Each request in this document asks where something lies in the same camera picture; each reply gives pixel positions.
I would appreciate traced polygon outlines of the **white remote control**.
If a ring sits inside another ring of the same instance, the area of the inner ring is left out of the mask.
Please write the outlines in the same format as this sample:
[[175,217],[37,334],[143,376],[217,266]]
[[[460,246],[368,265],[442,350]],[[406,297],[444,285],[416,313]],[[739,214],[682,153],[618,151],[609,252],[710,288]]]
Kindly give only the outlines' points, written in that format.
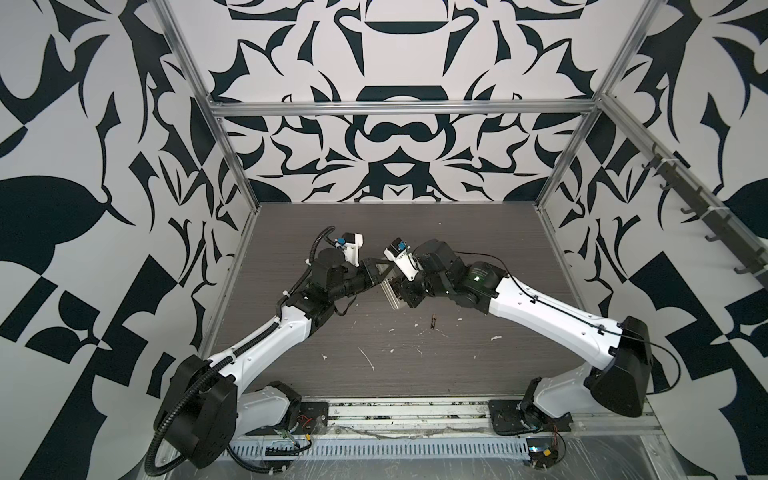
[[393,286],[391,284],[391,281],[394,279],[392,274],[388,274],[381,282],[380,286],[382,288],[382,291],[385,295],[385,298],[387,299],[389,305],[393,310],[399,310],[403,302],[402,300],[397,296],[395,290],[393,289]]

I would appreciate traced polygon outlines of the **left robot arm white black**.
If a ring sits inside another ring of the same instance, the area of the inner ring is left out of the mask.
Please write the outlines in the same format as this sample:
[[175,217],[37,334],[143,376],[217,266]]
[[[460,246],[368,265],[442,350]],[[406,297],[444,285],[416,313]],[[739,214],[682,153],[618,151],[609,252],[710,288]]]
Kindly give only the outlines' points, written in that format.
[[247,432],[289,427],[300,395],[280,382],[252,393],[247,387],[336,314],[338,300],[381,284],[395,265],[386,258],[351,262],[346,248],[311,252],[271,319],[234,346],[207,359],[192,355],[178,366],[153,423],[145,473],[162,476],[186,461],[204,468]]

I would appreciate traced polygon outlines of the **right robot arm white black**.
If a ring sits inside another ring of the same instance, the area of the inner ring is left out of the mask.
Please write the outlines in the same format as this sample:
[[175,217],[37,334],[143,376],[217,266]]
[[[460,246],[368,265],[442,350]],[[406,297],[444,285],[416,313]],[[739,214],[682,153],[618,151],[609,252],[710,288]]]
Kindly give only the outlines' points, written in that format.
[[426,297],[448,298],[526,327],[582,359],[578,368],[533,381],[526,409],[550,418],[603,410],[625,417],[642,414],[652,363],[643,321],[594,316],[524,284],[491,255],[467,264],[436,239],[416,249],[397,239],[385,256],[399,270],[393,294],[410,307]]

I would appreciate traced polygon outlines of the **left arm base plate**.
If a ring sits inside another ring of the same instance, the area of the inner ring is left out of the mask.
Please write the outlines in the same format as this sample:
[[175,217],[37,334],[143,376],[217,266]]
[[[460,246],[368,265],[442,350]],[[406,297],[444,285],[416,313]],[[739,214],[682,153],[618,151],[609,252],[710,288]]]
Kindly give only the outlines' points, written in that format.
[[265,426],[245,433],[246,436],[277,435],[280,431],[291,434],[311,434],[326,426],[329,403],[326,401],[302,401],[299,406],[291,406],[287,419],[275,426]]

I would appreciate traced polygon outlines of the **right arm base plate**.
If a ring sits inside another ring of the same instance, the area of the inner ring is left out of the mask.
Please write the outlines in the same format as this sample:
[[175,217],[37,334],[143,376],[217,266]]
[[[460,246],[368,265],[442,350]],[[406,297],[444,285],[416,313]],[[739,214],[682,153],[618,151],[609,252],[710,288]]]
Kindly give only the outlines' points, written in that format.
[[570,413],[559,418],[546,415],[527,400],[500,400],[488,402],[492,430],[500,436],[516,436],[562,430],[571,431]]

